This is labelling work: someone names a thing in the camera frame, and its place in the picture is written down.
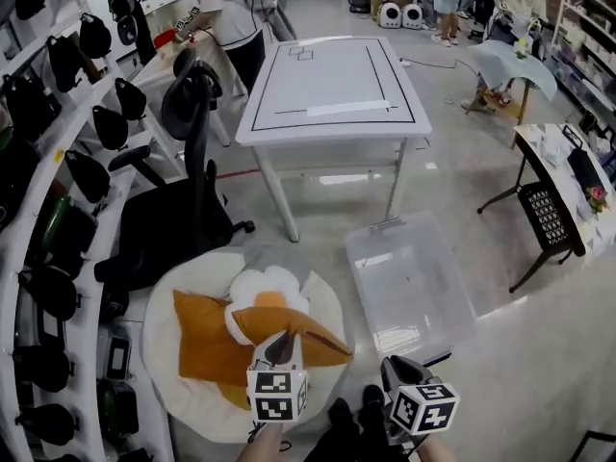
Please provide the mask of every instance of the white floor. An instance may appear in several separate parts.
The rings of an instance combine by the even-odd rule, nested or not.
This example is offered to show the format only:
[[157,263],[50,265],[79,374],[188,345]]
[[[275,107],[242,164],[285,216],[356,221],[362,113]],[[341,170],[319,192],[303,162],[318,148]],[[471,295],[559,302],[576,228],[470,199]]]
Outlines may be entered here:
[[[386,36],[401,57],[475,67],[469,43],[447,49],[429,33],[384,30],[347,10],[346,0],[289,0],[287,13],[300,37]],[[585,430],[616,433],[612,386],[616,381],[616,259],[603,256],[587,268],[572,258],[547,264],[516,294],[507,289],[540,252],[516,197],[475,209],[510,187],[521,161],[508,144],[512,121],[484,114],[465,115],[460,100],[475,90],[475,76],[463,64],[442,69],[413,64],[409,77],[432,122],[430,146],[415,152],[416,166],[403,201],[403,213],[429,210],[438,219],[457,258],[479,317],[476,330],[435,368],[462,396],[445,440],[460,460],[474,462],[562,461],[573,454]],[[531,93],[526,122],[562,122],[573,111],[559,93],[549,103]],[[238,119],[223,112],[230,131]],[[210,141],[209,155],[220,173],[256,168],[251,154],[236,144]],[[354,155],[393,156],[394,145],[363,144]],[[276,162],[324,157],[346,159],[335,147],[279,152]],[[532,179],[532,173],[526,173]],[[363,386],[378,376],[378,358],[348,267],[344,240],[354,229],[382,220],[391,176],[367,179],[320,177],[283,180],[301,241],[291,244],[259,173],[221,180],[235,219],[251,218],[257,231],[237,244],[280,244],[300,252],[337,292],[355,336],[355,360],[341,395],[360,405]],[[298,428],[284,460],[299,461],[327,426],[325,413]],[[233,461],[241,447],[214,446],[173,421],[180,462]]]

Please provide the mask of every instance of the person in white shirt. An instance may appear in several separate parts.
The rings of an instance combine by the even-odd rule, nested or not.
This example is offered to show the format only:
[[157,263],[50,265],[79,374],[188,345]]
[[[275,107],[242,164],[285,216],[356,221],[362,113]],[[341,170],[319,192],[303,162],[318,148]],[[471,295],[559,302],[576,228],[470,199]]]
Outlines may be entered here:
[[441,34],[432,39],[447,47],[458,43],[458,3],[460,0],[434,0],[434,10],[441,15]]
[[206,29],[229,57],[248,92],[252,91],[265,59],[263,24],[254,10],[259,0],[198,0],[201,14],[192,25]]
[[436,12],[434,12],[434,0],[422,0],[424,31],[436,31]]
[[[546,19],[546,0],[494,0],[495,8],[492,18],[486,26],[484,40],[495,39],[513,45],[518,39],[526,38],[528,25],[534,15]],[[501,5],[507,7],[504,12]],[[512,83],[506,88],[504,96],[507,96]],[[479,76],[476,93],[485,88],[483,77]],[[473,99],[462,101],[462,108],[468,110],[473,104]],[[487,103],[483,98],[479,99],[479,107],[487,110]]]

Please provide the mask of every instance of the white round cushion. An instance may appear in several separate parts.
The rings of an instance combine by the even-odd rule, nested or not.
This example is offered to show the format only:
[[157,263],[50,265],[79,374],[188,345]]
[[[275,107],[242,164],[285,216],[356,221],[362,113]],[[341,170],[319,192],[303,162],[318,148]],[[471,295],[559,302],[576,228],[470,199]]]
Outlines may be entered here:
[[[173,306],[173,290],[225,298],[233,279],[245,266],[242,251],[205,253],[167,273],[152,290],[143,323],[143,363],[166,410],[201,436],[217,443],[245,443],[253,429],[252,414],[225,399],[214,382],[182,378],[179,350],[182,331]],[[310,317],[348,344],[343,312],[334,291],[310,272],[301,288],[310,299]],[[305,423],[325,408],[345,365],[309,369],[308,402],[297,423]]]

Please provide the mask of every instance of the white device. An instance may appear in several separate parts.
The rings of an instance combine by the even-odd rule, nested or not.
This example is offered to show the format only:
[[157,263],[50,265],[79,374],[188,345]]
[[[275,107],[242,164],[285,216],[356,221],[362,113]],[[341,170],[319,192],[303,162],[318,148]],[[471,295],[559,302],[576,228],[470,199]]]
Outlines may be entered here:
[[402,11],[394,2],[385,2],[378,8],[376,20],[380,27],[397,29],[402,25]]
[[308,397],[299,335],[283,331],[258,345],[247,376],[256,423],[295,423],[299,419]]
[[402,9],[402,27],[406,29],[422,29],[424,11],[417,4],[405,5]]
[[411,436],[446,431],[459,401],[448,383],[400,385],[389,419]]

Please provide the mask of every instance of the clear plastic bin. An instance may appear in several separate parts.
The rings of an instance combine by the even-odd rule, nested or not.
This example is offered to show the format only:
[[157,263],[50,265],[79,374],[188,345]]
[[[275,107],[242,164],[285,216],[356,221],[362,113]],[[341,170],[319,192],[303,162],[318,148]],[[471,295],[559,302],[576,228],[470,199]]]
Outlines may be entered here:
[[473,305],[431,213],[354,231],[346,255],[381,358],[425,363],[473,329]]

